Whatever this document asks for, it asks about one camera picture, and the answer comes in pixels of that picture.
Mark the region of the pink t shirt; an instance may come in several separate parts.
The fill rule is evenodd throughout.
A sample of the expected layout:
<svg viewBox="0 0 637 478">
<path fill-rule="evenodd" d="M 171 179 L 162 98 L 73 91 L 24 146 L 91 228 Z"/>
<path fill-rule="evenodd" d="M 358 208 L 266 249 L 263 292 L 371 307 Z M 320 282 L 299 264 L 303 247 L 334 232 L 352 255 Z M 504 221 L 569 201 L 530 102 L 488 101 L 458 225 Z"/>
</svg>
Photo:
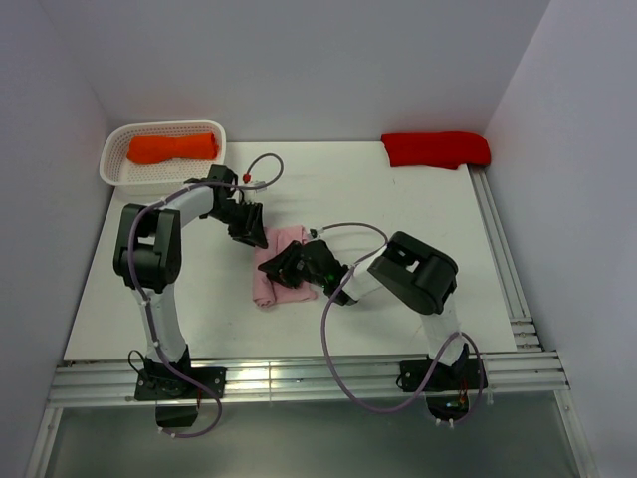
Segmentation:
<svg viewBox="0 0 637 478">
<path fill-rule="evenodd" d="M 266 228 L 268 247 L 266 249 L 256 247 L 253 256 L 252 274 L 252 300 L 261 310 L 267 310 L 274 306 L 290 303 L 304 303 L 313 301 L 318 294 L 309 283 L 303 282 L 297 288 L 286 288 L 271 281 L 258 267 L 282 252 L 294 240 L 305 244 L 307 242 L 307 229 L 302 225 L 285 228 Z"/>
</svg>

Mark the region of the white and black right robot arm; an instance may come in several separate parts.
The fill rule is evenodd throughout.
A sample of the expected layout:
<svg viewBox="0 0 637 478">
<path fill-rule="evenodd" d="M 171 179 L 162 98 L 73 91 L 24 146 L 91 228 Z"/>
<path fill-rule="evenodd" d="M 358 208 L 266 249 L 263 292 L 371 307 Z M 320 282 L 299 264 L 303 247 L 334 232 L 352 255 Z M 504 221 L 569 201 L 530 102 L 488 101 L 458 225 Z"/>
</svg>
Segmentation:
<svg viewBox="0 0 637 478">
<path fill-rule="evenodd" d="M 462 380 L 469 346 L 460 333 L 453 294 L 458 266 L 443 252 L 398 231 L 378 250 L 352 266 L 340 263 L 326 242 L 294 240 L 273 258 L 258 263 L 258 270 L 275 284 L 288 289 L 314 285 L 343 307 L 385 289 L 418 314 L 429 351 L 441 357 L 431 363 L 433 381 L 450 388 Z"/>
</svg>

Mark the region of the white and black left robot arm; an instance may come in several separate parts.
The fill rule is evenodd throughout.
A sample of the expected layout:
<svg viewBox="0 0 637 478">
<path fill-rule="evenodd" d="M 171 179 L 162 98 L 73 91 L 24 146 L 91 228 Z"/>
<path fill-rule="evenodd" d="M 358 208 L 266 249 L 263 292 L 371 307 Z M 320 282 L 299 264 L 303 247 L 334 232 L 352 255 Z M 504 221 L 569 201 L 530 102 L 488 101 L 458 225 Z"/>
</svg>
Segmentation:
<svg viewBox="0 0 637 478">
<path fill-rule="evenodd" d="M 113 269 L 133 291 L 147 340 L 136 369 L 136 400 L 222 397 L 225 368 L 193 366 L 179 326 L 175 283 L 182 267 L 182 230 L 196 219 L 214 218 L 233 240 L 266 247 L 263 206 L 249 195 L 267 186 L 213 165 L 205 178 L 190 179 L 160 200 L 123 207 Z"/>
</svg>

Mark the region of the white perforated plastic basket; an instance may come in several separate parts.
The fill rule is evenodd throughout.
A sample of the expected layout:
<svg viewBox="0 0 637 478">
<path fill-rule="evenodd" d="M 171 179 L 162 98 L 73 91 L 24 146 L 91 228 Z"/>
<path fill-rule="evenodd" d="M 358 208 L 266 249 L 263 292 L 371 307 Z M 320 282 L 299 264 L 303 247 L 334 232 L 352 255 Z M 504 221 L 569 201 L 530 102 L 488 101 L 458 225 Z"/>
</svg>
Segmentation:
<svg viewBox="0 0 637 478">
<path fill-rule="evenodd" d="M 175 157 L 157 164 L 136 164 L 127 158 L 136 136 L 185 138 L 209 133 L 218 145 L 213 159 Z M 116 129 L 107 138 L 100 161 L 102 180 L 133 195 L 161 194 L 176 189 L 190 178 L 204 177 L 211 165 L 223 165 L 226 131 L 212 120 L 177 120 L 133 123 Z"/>
</svg>

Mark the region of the rolled orange t shirt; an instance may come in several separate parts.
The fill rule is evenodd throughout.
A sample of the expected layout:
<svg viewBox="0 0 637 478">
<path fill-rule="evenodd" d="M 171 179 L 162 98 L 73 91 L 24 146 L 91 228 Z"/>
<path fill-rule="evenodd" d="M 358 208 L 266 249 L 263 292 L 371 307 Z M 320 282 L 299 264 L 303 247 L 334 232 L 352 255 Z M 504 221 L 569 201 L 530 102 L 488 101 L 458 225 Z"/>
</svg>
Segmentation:
<svg viewBox="0 0 637 478">
<path fill-rule="evenodd" d="M 153 165 L 172 159 L 214 160 L 218 153 L 213 133 L 180 137 L 138 135 L 131 140 L 126 158 L 135 164 Z"/>
</svg>

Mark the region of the folded red t shirt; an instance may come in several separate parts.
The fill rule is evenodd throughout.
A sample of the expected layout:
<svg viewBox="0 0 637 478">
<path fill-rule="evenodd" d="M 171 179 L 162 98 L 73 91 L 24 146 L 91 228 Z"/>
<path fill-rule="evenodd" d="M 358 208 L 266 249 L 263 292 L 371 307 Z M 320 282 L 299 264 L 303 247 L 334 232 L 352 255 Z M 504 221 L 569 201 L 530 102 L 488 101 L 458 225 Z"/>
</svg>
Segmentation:
<svg viewBox="0 0 637 478">
<path fill-rule="evenodd" d="M 381 142 L 391 167 L 427 166 L 456 170 L 489 166 L 492 154 L 480 135 L 464 131 L 386 133 Z"/>
</svg>

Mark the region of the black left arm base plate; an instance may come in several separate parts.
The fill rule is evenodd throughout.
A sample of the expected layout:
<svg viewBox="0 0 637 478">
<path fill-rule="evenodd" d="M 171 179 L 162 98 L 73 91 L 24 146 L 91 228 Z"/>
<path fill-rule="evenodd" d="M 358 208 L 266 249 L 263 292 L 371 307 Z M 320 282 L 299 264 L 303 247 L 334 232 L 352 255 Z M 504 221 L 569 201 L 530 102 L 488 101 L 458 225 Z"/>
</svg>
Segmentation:
<svg viewBox="0 0 637 478">
<path fill-rule="evenodd" d="M 226 383 L 225 367 L 196 367 L 183 372 L 191 380 L 210 389 L 217 397 L 224 395 Z M 206 398 L 208 394 L 188 380 L 175 375 L 164 367 L 154 372 L 143 370 L 137 378 L 134 399 L 136 401 L 158 401 Z"/>
</svg>

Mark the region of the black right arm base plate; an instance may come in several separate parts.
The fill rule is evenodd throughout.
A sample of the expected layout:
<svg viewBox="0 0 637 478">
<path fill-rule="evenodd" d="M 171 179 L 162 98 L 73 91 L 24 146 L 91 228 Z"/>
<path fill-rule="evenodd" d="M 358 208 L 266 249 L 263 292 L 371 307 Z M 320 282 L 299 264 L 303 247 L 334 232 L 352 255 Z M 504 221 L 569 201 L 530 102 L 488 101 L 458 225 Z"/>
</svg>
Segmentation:
<svg viewBox="0 0 637 478">
<path fill-rule="evenodd" d="M 432 364 L 431 359 L 404 360 L 399 363 L 396 385 L 403 392 L 414 392 L 425 378 Z M 437 364 L 424 387 L 425 392 L 452 392 L 462 388 L 478 390 L 488 386 L 488 379 L 476 358 L 468 358 L 463 364 L 446 366 Z"/>
</svg>

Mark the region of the aluminium right side rail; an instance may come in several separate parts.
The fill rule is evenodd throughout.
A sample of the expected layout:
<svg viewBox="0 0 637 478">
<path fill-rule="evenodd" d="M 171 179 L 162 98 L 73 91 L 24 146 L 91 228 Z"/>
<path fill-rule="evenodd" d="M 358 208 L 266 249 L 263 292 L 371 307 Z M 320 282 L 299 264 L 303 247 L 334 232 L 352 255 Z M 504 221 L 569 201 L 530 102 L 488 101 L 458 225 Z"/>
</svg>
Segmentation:
<svg viewBox="0 0 637 478">
<path fill-rule="evenodd" d="M 482 168 L 470 166 L 469 176 L 482 215 L 517 348 L 520 352 L 542 352 L 543 346 L 531 317 L 487 174 Z"/>
</svg>

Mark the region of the aluminium front rail frame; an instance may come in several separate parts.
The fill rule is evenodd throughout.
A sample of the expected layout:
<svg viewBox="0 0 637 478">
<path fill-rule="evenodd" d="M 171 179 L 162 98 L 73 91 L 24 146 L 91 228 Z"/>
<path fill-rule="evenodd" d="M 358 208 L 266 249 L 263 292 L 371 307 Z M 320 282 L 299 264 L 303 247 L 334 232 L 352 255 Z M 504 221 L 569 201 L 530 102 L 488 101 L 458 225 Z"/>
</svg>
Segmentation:
<svg viewBox="0 0 637 478">
<path fill-rule="evenodd" d="M 361 398 L 389 398 L 399 394 L 395 384 L 402 356 L 336 358 L 345 383 Z M 574 410 L 570 387 L 556 352 L 539 349 L 485 354 L 487 388 L 484 398 L 497 393 L 550 392 L 554 395 L 572 452 L 577 474 L 599 472 Z M 341 399 L 323 358 L 221 359 L 226 370 L 227 403 L 284 402 Z M 56 369 L 44 416 L 26 474 L 45 475 L 65 409 L 135 405 L 135 373 L 123 360 L 66 362 Z"/>
</svg>

